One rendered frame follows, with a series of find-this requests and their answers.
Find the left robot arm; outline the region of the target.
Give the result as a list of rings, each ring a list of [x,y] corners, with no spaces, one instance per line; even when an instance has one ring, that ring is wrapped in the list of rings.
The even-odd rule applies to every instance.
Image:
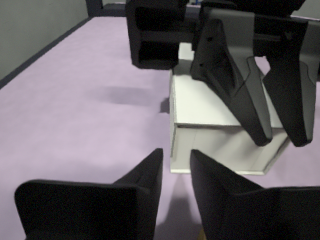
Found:
[[[301,0],[294,11],[298,11],[306,0]]]

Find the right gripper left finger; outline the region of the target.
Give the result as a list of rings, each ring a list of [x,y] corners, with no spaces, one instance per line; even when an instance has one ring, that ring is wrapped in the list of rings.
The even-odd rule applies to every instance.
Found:
[[[26,237],[38,230],[153,240],[163,158],[163,148],[156,148],[113,183],[32,179],[20,184],[14,202]]]

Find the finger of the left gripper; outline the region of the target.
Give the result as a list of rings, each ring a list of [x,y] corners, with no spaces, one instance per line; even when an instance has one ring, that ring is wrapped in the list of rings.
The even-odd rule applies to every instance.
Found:
[[[262,79],[295,147],[313,140],[319,64],[320,22],[308,20]]]
[[[254,143],[272,142],[271,118],[253,54],[255,13],[212,9],[203,18],[190,76],[228,107]],[[229,59],[228,59],[229,58]]]

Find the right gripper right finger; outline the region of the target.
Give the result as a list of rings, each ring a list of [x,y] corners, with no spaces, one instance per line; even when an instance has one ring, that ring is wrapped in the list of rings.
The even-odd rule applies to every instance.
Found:
[[[275,240],[287,220],[320,218],[320,186],[265,188],[198,149],[189,166],[206,240]]]

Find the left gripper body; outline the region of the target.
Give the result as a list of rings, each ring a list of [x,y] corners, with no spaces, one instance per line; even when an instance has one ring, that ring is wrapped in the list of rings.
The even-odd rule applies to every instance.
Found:
[[[180,43],[191,43],[195,51],[204,15],[212,9],[229,9],[255,13],[254,57],[265,56],[271,68],[307,22],[290,17],[300,1],[203,0],[199,22],[185,17],[190,0],[126,0],[131,64],[170,71],[179,63]]]

